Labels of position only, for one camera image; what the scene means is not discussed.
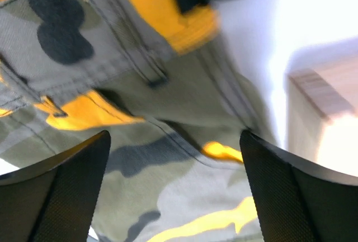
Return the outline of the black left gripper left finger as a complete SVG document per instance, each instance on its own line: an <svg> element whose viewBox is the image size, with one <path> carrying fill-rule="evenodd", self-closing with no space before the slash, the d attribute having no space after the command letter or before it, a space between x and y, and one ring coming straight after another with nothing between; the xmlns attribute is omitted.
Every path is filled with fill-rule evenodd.
<svg viewBox="0 0 358 242"><path fill-rule="evenodd" d="M1 241L86 241L111 136L95 136L1 175Z"/></svg>

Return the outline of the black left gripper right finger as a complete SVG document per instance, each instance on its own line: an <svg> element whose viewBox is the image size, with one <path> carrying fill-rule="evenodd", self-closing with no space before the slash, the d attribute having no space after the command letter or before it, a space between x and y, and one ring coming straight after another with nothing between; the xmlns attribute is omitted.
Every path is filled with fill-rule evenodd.
<svg viewBox="0 0 358 242"><path fill-rule="evenodd" d="M264 241L357 241L357 177L240 136Z"/></svg>

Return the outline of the camouflage yellow green trousers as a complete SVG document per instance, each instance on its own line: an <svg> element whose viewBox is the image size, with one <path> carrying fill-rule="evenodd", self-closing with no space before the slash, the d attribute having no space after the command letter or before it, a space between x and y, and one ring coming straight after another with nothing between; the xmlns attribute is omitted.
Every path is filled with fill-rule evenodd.
<svg viewBox="0 0 358 242"><path fill-rule="evenodd" d="M1 158L111 135L100 241L262 241L239 145L271 139L211 0L1 0Z"/></svg>

